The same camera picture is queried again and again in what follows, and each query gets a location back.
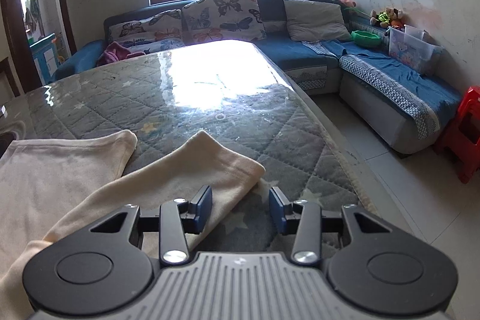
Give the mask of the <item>cream beige garment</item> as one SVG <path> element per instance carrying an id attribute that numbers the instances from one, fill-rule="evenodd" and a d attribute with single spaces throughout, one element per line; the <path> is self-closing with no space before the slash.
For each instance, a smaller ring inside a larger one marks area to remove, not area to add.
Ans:
<path id="1" fill-rule="evenodd" d="M 264 174 L 255 160 L 197 132 L 132 173 L 137 137 L 123 130 L 89 140 L 15 140 L 1 157 L 1 317 L 32 313 L 22 286 L 30 258 L 105 214 L 132 204 L 153 209 L 175 197 L 213 192 L 212 231 Z"/>

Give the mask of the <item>grey quilted star table cover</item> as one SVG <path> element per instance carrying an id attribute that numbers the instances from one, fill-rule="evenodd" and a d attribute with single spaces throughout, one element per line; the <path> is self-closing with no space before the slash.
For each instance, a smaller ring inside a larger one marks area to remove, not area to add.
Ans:
<path id="1" fill-rule="evenodd" d="M 374 211 L 360 181 L 304 93 L 255 46 L 185 47 L 70 76 L 6 105 L 1 134 L 80 140 L 123 129 L 138 139 L 137 171 L 205 131 L 265 167 L 262 180 L 201 243 L 222 252 L 291 250 L 268 211 L 269 189 L 338 211 Z"/>

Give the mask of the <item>blue corner sofa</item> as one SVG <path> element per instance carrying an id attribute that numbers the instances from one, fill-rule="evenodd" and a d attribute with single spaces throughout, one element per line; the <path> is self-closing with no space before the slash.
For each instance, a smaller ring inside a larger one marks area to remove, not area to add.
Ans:
<path id="1" fill-rule="evenodd" d="M 105 37 L 78 50 L 55 72 L 64 79 L 96 66 L 108 43 L 109 27 L 180 9 L 192 1 L 171 1 L 112 16 L 105 20 Z M 350 18 L 340 5 L 346 28 Z M 383 49 L 366 49 L 351 40 L 293 41 L 287 31 L 283 0 L 257 0 L 267 38 L 250 42 L 293 79 L 308 95 L 338 93 L 397 152 L 413 154 L 432 145 L 454 118 L 460 93 L 433 76 L 424 76 L 392 58 Z M 195 44 L 181 16 L 185 46 Z"/>

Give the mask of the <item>red plastic stool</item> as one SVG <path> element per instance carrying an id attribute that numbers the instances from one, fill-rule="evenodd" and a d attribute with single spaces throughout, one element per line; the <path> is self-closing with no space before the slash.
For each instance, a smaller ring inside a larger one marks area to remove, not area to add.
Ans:
<path id="1" fill-rule="evenodd" d="M 458 159 L 457 177 L 470 182 L 479 169 L 479 87 L 471 86 L 463 96 L 455 117 L 445 127 L 434 146 L 437 154 L 449 149 Z"/>

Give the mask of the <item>magenta cloth on sofa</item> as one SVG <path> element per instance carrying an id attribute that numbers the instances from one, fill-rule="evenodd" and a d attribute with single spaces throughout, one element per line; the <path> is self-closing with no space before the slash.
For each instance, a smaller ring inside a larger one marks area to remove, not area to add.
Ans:
<path id="1" fill-rule="evenodd" d="M 97 67 L 120 62 L 126 59 L 136 58 L 145 55 L 143 51 L 131 51 L 114 41 L 103 51 L 96 62 Z"/>

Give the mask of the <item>left butterfly print pillow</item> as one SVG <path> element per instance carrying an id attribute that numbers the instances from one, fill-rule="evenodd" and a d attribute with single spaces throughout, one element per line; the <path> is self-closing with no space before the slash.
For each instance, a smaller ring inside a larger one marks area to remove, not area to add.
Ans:
<path id="1" fill-rule="evenodd" d="M 180 9 L 173 9 L 115 24 L 108 29 L 108 43 L 145 54 L 181 48 L 185 45 L 181 15 Z"/>

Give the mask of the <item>butterfly print pillow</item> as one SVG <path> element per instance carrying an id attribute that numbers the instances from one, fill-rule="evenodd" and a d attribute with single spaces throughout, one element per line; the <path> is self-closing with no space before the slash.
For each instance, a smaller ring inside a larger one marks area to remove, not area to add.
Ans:
<path id="1" fill-rule="evenodd" d="M 115 24 L 108 29 L 108 43 L 145 54 L 181 48 L 185 45 L 181 15 L 180 9 L 173 9 Z"/>
<path id="2" fill-rule="evenodd" d="M 182 8 L 193 43 L 267 38 L 257 0 L 198 0 Z"/>

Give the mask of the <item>green plastic bowl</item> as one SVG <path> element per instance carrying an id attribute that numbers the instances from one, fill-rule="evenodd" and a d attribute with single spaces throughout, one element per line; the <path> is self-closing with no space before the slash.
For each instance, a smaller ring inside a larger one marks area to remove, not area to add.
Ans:
<path id="1" fill-rule="evenodd" d="M 383 40 L 382 38 L 373 32 L 355 30 L 351 32 L 353 42 L 363 48 L 377 48 Z"/>

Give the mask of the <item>grey plain cushion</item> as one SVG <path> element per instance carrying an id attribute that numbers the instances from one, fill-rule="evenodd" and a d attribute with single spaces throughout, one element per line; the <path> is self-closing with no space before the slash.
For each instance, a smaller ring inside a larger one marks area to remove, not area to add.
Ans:
<path id="1" fill-rule="evenodd" d="M 308 0 L 283 0 L 286 28 L 293 41 L 351 40 L 340 5 Z"/>

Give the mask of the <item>clear plastic storage box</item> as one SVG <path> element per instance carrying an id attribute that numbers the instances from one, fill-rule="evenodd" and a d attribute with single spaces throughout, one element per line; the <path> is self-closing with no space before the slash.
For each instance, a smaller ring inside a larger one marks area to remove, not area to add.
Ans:
<path id="1" fill-rule="evenodd" d="M 443 53 L 425 30 L 405 25 L 389 29 L 389 55 L 424 76 L 433 76 Z"/>

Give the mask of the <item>right butterfly print pillow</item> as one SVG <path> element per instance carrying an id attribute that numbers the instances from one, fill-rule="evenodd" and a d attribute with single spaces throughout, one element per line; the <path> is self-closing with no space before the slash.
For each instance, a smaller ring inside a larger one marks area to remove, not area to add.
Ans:
<path id="1" fill-rule="evenodd" d="M 257 0 L 198 0 L 182 8 L 193 43 L 267 38 Z"/>

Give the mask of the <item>blue white small cabinet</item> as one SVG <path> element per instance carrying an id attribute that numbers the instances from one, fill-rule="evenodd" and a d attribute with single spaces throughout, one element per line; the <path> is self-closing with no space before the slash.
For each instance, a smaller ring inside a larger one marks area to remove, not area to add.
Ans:
<path id="1" fill-rule="evenodd" d="M 60 66 L 54 33 L 42 38 L 30 46 L 33 62 L 43 85 L 54 80 L 54 74 Z"/>

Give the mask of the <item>plush toys on sofa ledge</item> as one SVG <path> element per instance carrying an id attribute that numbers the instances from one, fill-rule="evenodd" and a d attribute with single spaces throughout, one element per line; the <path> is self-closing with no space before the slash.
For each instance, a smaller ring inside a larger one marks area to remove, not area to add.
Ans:
<path id="1" fill-rule="evenodd" d="M 375 10 L 371 11 L 370 24 L 372 26 L 379 26 L 381 28 L 395 28 L 398 30 L 404 29 L 404 11 L 394 7 L 386 7 L 384 11 L 377 13 Z"/>

